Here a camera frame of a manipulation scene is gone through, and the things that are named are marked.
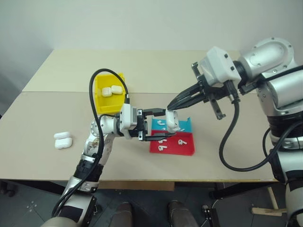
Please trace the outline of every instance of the person's foot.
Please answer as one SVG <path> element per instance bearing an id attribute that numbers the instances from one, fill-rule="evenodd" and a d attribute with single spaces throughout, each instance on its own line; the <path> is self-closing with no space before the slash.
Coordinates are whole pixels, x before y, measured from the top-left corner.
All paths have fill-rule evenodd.
<path id="1" fill-rule="evenodd" d="M 179 201 L 171 201 L 168 204 L 168 214 L 172 227 L 199 227 L 189 209 Z"/>
<path id="2" fill-rule="evenodd" d="M 124 202 L 118 206 L 109 227 L 133 227 L 133 209 L 130 203 Z"/>

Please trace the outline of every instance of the robotic arm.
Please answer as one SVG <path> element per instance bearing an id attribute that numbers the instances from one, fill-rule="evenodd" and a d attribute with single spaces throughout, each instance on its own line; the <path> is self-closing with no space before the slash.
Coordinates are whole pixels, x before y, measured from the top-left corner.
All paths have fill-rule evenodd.
<path id="1" fill-rule="evenodd" d="M 296 65 L 290 43 L 279 38 L 261 41 L 237 61 L 232 61 L 226 51 L 214 47 L 204 59 L 193 63 L 192 69 L 197 83 L 174 98 L 167 110 L 136 109 L 128 101 L 115 116 L 104 114 L 98 118 L 96 111 L 94 112 L 95 120 L 90 125 L 90 135 L 81 160 L 53 210 L 53 218 L 45 222 L 43 227 L 89 225 L 96 203 L 93 192 L 98 188 L 99 177 L 115 137 L 137 137 L 142 141 L 150 141 L 172 136 L 179 130 L 175 110 L 201 101 L 210 102 L 220 120 L 225 114 L 221 112 L 217 100 L 224 97 L 229 97 L 234 104 L 235 115 L 220 144 L 219 155 L 222 163 L 234 171 L 245 172 L 259 168 L 269 161 L 275 178 L 286 184 L 288 226 L 303 227 L 303 66 Z M 256 89 L 270 125 L 270 138 L 274 145 L 260 164 L 249 168 L 230 166 L 223 157 L 225 142 L 239 116 L 240 98 L 236 87 L 242 95 Z M 93 99 L 90 98 L 94 111 Z M 148 115 L 166 115 L 169 133 L 147 136 L 145 119 Z M 100 131 L 103 131 L 103 137 L 100 136 Z M 98 151 L 102 138 L 104 146 L 101 157 Z"/>

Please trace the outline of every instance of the gray floor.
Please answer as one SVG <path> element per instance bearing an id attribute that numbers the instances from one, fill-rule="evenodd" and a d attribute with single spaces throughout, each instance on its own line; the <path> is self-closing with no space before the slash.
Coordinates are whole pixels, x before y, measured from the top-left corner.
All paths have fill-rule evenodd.
<path id="1" fill-rule="evenodd" d="M 282 185 L 273 188 L 280 208 L 285 207 Z M 108 227 L 117 206 L 129 201 L 134 207 L 135 226 L 168 227 L 167 203 L 179 200 L 192 211 L 199 224 L 204 221 L 201 206 L 210 206 L 208 197 L 212 188 L 176 187 L 174 192 L 99 190 L 95 193 L 103 210 L 94 216 L 90 226 Z M 50 218 L 51 210 L 59 196 L 26 186 L 19 186 L 14 197 L 0 194 L 0 227 L 38 227 Z M 284 227 L 286 215 L 271 217 L 252 215 L 251 207 L 272 208 L 269 194 L 258 189 L 246 194 L 220 200 L 216 203 L 222 227 Z"/>

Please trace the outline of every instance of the beige tabletop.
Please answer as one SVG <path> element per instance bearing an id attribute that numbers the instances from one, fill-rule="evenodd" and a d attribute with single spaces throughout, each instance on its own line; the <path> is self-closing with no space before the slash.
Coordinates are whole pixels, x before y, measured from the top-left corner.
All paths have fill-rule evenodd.
<path id="1" fill-rule="evenodd" d="M 65 66 L 64 64 L 68 62 L 65 57 L 57 57 L 57 61 L 55 59 L 46 60 L 0 120 L 0 152 L 2 156 L 0 159 L 0 178 L 67 180 L 75 170 L 85 140 L 89 135 L 89 124 L 93 119 L 86 90 L 88 79 L 93 71 L 102 68 L 103 65 L 98 67 L 95 65 L 96 61 L 93 61 L 93 66 L 87 63 L 88 67 L 85 68 L 83 66 L 85 64 L 83 64 L 81 74 L 85 77 L 84 79 L 80 77 L 79 67 L 77 66 L 80 62 L 75 59 L 80 59 L 81 54 L 86 51 L 70 51 L 73 54 L 68 53 L 69 51 L 62 52 L 62 54 L 58 52 L 54 54 L 73 56 L 74 61 L 71 59 L 69 66 Z M 91 59 L 95 59 L 99 55 L 103 56 L 102 51 L 98 51 L 94 55 L 89 54 L 92 52 L 95 51 L 87 52 L 84 55 L 85 62 L 88 61 L 89 56 L 91 56 Z M 177 58 L 180 58 L 182 51 L 176 53 Z M 139 58 L 140 54 L 142 53 L 133 53 L 132 56 Z M 151 54 L 152 56 L 162 56 L 161 52 L 145 53 L 145 56 Z M 155 63 L 155 59 L 158 58 L 154 57 L 154 62 L 152 62 L 149 58 L 150 65 L 154 66 L 156 72 L 157 67 L 160 68 L 159 64 L 163 65 L 163 60 L 161 59 L 161 63 Z M 138 68 L 133 68 L 134 73 L 131 73 L 132 67 L 130 66 L 132 64 L 134 64 L 134 61 L 129 60 L 129 64 L 127 64 L 129 68 L 126 67 L 125 77 L 127 85 L 132 87 L 132 89 L 129 88 L 131 104 L 137 108 L 165 108 L 177 95 L 180 88 L 185 89 L 195 82 L 193 75 L 190 74 L 185 77 L 191 78 L 192 76 L 193 79 L 183 80 L 184 85 L 179 82 L 172 82 L 173 86 L 165 90 L 166 86 L 160 84 L 154 92 L 152 92 L 152 88 L 155 86 L 147 85 L 146 90 L 148 92 L 144 92 L 144 88 L 140 86 L 145 83 L 135 80 L 135 77 L 131 76 L 138 76 L 135 73 L 138 73 Z M 183 70 L 183 66 L 180 66 L 179 63 L 176 67 L 177 69 L 172 70 L 173 75 L 178 70 Z M 152 66 L 146 70 L 150 76 Z M 122 68 L 118 68 L 117 71 L 123 72 Z M 173 80 L 172 75 L 167 77 L 169 77 L 169 79 L 166 78 L 167 81 Z M 68 84 L 70 79 L 74 81 L 74 85 Z M 221 139 L 231 122 L 233 107 L 227 98 L 220 100 L 219 105 L 222 112 L 227 115 L 221 121 L 216 119 L 209 103 L 198 103 L 178 112 L 180 120 L 185 120 L 187 117 L 192 118 L 196 148 L 193 156 L 151 154 L 149 153 L 149 142 L 141 142 L 136 138 L 132 140 L 116 138 L 113 152 L 104 168 L 101 179 L 200 182 L 272 181 L 273 175 L 269 164 L 247 173 L 234 172 L 222 165 L 218 149 Z M 261 141 L 267 128 L 268 122 L 262 113 L 256 95 L 241 96 L 239 121 L 224 151 L 227 162 L 237 167 L 249 167 L 261 161 L 264 158 Z M 54 148 L 53 134 L 61 131 L 71 132 L 73 145 L 67 149 L 57 150 Z"/>

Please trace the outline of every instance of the brown shoe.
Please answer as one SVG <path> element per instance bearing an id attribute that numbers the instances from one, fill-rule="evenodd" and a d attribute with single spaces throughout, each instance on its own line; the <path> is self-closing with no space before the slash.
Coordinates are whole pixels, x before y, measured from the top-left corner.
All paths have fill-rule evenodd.
<path id="1" fill-rule="evenodd" d="M 168 204 L 169 222 L 172 227 L 199 227 L 192 213 L 179 201 Z"/>
<path id="2" fill-rule="evenodd" d="M 109 227 L 133 227 L 133 209 L 130 203 L 124 202 L 118 206 L 112 216 Z"/>

